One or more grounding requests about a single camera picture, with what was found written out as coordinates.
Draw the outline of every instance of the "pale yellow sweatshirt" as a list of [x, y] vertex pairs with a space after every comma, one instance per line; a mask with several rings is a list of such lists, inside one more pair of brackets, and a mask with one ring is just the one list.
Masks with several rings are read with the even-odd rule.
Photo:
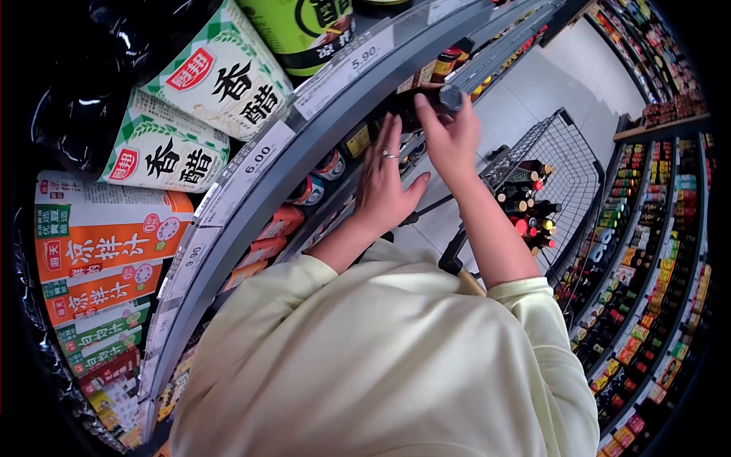
[[379, 241], [340, 276], [305, 255], [242, 283], [196, 351], [173, 456], [594, 456], [546, 280], [461, 295], [414, 255]]

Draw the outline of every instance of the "tiled floor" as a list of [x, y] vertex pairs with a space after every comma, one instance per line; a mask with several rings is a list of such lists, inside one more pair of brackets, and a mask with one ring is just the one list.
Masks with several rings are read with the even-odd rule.
[[[604, 168], [612, 156], [612, 136], [619, 116], [629, 113], [638, 117], [645, 107], [622, 63], [584, 19], [564, 29], [546, 48], [533, 48], [475, 105], [482, 121], [477, 169], [485, 166], [482, 157], [500, 145], [513, 146], [534, 124], [560, 107], [567, 109]], [[449, 194], [428, 158], [404, 185], [425, 171], [431, 171], [432, 178], [417, 209]], [[459, 224], [457, 203], [452, 200], [416, 224], [395, 229], [395, 243], [407, 249], [428, 249], [439, 257]], [[477, 271], [469, 243], [459, 258], [468, 270]]]

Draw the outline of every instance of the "bottle cap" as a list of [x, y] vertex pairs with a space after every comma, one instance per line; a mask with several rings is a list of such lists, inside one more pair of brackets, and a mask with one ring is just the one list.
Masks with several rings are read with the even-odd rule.
[[457, 113], [462, 109], [462, 91], [454, 84], [444, 84], [439, 89], [439, 102], [449, 111]]

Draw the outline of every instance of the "red bottle cap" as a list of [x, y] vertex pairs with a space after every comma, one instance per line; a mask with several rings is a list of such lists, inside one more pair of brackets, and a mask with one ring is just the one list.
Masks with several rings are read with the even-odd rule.
[[528, 232], [528, 222], [518, 219], [514, 222], [515, 229], [520, 233], [520, 235], [525, 235]]

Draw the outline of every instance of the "person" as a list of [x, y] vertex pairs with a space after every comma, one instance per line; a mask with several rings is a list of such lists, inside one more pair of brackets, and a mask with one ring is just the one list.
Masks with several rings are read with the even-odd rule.
[[[553, 291], [475, 170], [480, 123], [417, 114], [488, 296], [379, 239], [405, 220], [401, 120], [365, 157], [354, 213], [245, 280], [198, 345], [170, 437], [185, 456], [593, 456], [594, 397]], [[365, 251], [357, 265], [351, 264]]]

